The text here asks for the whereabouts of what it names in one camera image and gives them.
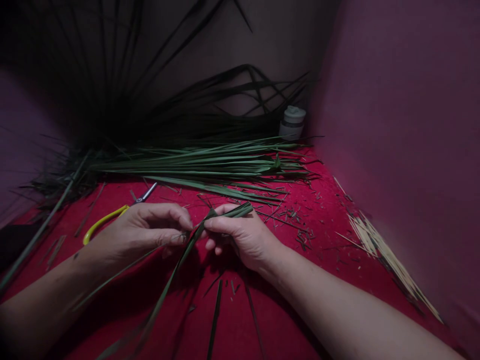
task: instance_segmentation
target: yellow-handled pliers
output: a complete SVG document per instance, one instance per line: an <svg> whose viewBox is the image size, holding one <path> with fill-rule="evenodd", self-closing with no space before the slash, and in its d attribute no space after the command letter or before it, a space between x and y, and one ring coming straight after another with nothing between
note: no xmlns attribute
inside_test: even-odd
<svg viewBox="0 0 480 360"><path fill-rule="evenodd" d="M137 200L135 200L135 202L131 205L135 205L135 204L139 204L139 203L144 203L145 200L147 200L150 196L150 194L152 193L152 191L157 187L157 182L155 182L149 189L148 191L142 196L142 197L139 197ZM90 242L90 238L92 237L93 233L99 228L101 227L103 224L105 224L107 221L109 221L110 219L118 216L118 217L121 217L128 209L130 208L130 206L128 205L123 205L121 208L119 208L118 210L112 212L112 213L109 213L107 216L105 217L102 217L100 220L98 220L95 224L93 224L93 226L86 232L85 236L83 237L83 245L87 245L89 242Z"/></svg>

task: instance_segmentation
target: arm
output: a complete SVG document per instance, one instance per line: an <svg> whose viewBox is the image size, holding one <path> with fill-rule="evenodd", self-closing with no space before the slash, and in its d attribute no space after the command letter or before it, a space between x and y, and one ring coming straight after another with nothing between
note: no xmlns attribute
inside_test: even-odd
<svg viewBox="0 0 480 360"><path fill-rule="evenodd" d="M255 212L250 218L213 218L205 227L233 237L244 264L276 287L335 359L462 359L393 307L284 246ZM213 239L206 248L222 252Z"/></svg>
<svg viewBox="0 0 480 360"><path fill-rule="evenodd" d="M156 247L184 242L171 223L192 230L188 211L176 204L137 204L77 254L0 305L0 331L11 351L20 359L45 356L85 309L74 307L101 283Z"/></svg>

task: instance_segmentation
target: white bottle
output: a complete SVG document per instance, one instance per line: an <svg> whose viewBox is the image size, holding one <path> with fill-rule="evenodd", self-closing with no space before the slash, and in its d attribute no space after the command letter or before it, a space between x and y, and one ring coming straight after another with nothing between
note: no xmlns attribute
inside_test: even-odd
<svg viewBox="0 0 480 360"><path fill-rule="evenodd" d="M298 140L302 135L304 129L304 118L306 111L289 105L283 116L283 120L280 123L280 130L278 136L284 140Z"/></svg>

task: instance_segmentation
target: red table surface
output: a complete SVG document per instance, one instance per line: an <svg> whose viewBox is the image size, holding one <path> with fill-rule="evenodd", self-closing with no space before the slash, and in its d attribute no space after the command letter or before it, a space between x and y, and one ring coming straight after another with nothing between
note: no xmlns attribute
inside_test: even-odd
<svg viewBox="0 0 480 360"><path fill-rule="evenodd" d="M306 150L306 153L311 157L315 156L311 150ZM282 225L279 221L275 221L276 227L274 227L274 221L269 219L267 225L278 239L324 270L385 301L450 346L457 347L458 344L452 338L448 328L439 323L426 307L422 307L425 316L421 316L415 310L378 260L369 257L336 234L338 232L353 240L357 239L350 226L347 211L348 209L355 213L357 208L344 196L325 165L314 162L307 165L307 168L320 175L319 179L312 181L311 189L303 183L292 184L291 187L288 184L279 183L272 187L285 186L285 190L290 192L277 213L292 207L297 211L300 207L297 213L301 217L301 222L305 223L301 226L313 229L316 236L311 241L312 250L307 249L304 252L295 241L297 229L287 224ZM101 184L87 198L71 204L55 217L52 223L53 230L37 246L27 264L11 284L4 299L15 295L45 273L46 261L41 265L39 261L53 241L62 235L67 235L55 258L53 264L55 266L82 247L83 235L98 219L133 202L130 190L136 196L141 196L147 189L142 181L108 183L80 236L74 237L75 231L100 187ZM165 186L159 186L148 202L189 205L187 209L193 223L197 224L209 210L199 200L197 194L199 191L194 189L183 188L179 194ZM226 202L225 198L212 194L205 194L203 197L208 198L214 207ZM272 213L272 209L267 205L263 205L258 210L266 214ZM32 210L25 214L18 223L25 222L34 213L35 211ZM207 357L218 283L212 286L205 297L203 295L221 269L226 270L221 276L224 287L212 359L262 359L256 327L241 275L246 278L250 287L267 358L328 359L328 355L313 333L271 285L258 274L245 270L233 251L228 249L222 256L207 253L205 241L200 240L196 244L178 273L177 280L172 283L151 337L138 359L192 360ZM101 291L77 323L61 338L48 358L95 359L106 347L133 330L151 311L179 256L180 254L177 253L162 260L158 252L140 266L113 281ZM201 277L202 269L204 269L203 278ZM235 287L240 284L235 295L231 281ZM188 313L192 305L195 305L196 309ZM134 345L135 342L132 346L124 348L120 351L120 355L126 355Z"/></svg>

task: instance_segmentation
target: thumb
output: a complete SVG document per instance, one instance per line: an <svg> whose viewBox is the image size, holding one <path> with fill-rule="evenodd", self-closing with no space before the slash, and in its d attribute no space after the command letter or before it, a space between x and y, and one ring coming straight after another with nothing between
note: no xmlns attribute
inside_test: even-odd
<svg viewBox="0 0 480 360"><path fill-rule="evenodd" d="M176 229L144 229L141 244L147 248L157 248L164 245L182 245L186 236Z"/></svg>
<svg viewBox="0 0 480 360"><path fill-rule="evenodd" d="M233 237L238 236L242 232L240 219L218 216L205 221L205 229L214 232L228 234Z"/></svg>

